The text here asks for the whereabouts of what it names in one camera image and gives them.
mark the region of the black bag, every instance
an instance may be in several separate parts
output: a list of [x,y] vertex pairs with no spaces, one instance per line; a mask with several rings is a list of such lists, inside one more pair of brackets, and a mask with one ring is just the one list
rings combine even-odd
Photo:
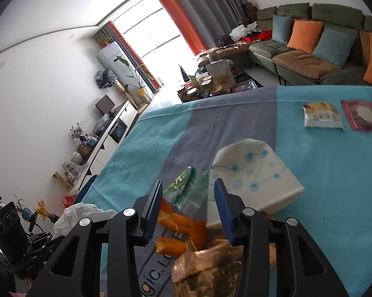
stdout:
[[96,84],[99,89],[110,88],[114,85],[117,76],[111,69],[98,70],[95,74]]
[[224,35],[222,35],[221,37],[219,37],[218,39],[215,40],[215,45],[217,47],[225,47],[225,46],[231,45],[233,43],[234,43],[234,41],[230,38],[230,36],[228,34],[224,34]]

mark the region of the potted plant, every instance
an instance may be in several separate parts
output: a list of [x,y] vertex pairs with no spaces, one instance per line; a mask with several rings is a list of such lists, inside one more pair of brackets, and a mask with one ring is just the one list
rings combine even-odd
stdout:
[[111,41],[111,37],[108,36],[108,37],[103,37],[99,39],[98,43],[101,47],[106,47],[109,45],[110,41]]
[[[150,80],[153,80],[153,78],[150,76],[150,75],[145,75],[143,77],[141,77],[141,75],[139,75],[136,71],[139,67],[142,67],[144,66],[144,64],[141,64],[139,65],[138,67],[135,68],[135,72],[133,72],[130,68],[130,63],[125,60],[124,58],[120,57],[120,56],[117,56],[116,60],[119,60],[121,61],[124,65],[126,65],[128,67],[128,70],[130,71],[130,73],[132,74],[132,76],[127,76],[127,77],[130,77],[132,79],[134,79],[134,81],[136,82],[136,84],[138,85],[139,89],[138,89],[138,96],[139,97],[142,97],[143,100],[145,101],[146,104],[150,104],[150,99],[147,98],[147,96],[145,95],[145,90],[143,89],[144,85],[143,85],[143,79],[144,78],[148,78]],[[128,84],[124,86],[125,90],[128,89]]]
[[72,128],[70,129],[70,134],[72,135],[73,139],[79,139],[80,138],[80,136],[83,134],[83,130],[79,126],[79,123],[77,124],[76,127],[73,127],[73,125],[72,125]]

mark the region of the blue gripper pad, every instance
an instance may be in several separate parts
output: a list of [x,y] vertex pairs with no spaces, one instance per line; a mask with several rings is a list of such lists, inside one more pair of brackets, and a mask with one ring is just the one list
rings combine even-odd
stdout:
[[143,237],[146,240],[146,243],[148,243],[153,237],[162,199],[163,185],[159,180],[157,180],[150,190],[150,194],[140,216],[140,225],[144,230]]
[[234,215],[234,212],[230,208],[229,202],[227,201],[228,195],[229,194],[227,193],[222,179],[217,179],[214,185],[216,206],[218,207],[224,235],[229,240],[230,244],[233,244],[236,239],[234,228],[237,226],[237,217],[239,212]]

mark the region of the orange curtain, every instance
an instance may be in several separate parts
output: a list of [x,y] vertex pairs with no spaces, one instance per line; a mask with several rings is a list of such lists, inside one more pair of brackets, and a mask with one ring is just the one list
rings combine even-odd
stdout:
[[[110,26],[110,28],[116,33],[118,39],[123,43],[123,45],[127,48],[127,51],[129,53],[132,54],[132,56],[134,57],[134,59],[138,62],[138,65],[141,65],[143,64],[143,61],[142,59],[138,56],[138,54],[135,52],[135,50],[131,47],[131,45],[128,43],[128,41],[124,38],[124,36],[121,34],[121,32],[119,30],[117,30],[116,26],[114,25],[114,23],[112,21],[109,21],[108,22],[108,25]],[[149,71],[149,69],[147,69],[147,67],[143,64],[143,66],[141,67],[143,69],[143,71],[149,75],[150,77],[152,77],[153,80],[152,83],[153,85],[157,88],[157,89],[160,89],[161,87],[163,87],[163,85],[152,75],[152,73]]]
[[179,31],[185,38],[194,55],[206,49],[205,43],[200,38],[197,30],[190,21],[186,12],[179,4],[178,0],[159,0],[164,9],[168,12]]

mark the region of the blue cushion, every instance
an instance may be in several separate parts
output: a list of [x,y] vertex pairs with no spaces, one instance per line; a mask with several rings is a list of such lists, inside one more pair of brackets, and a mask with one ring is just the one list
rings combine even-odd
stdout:
[[312,54],[342,68],[350,55],[354,42],[353,35],[326,27]]
[[280,17],[273,14],[274,41],[287,44],[291,33],[291,17]]

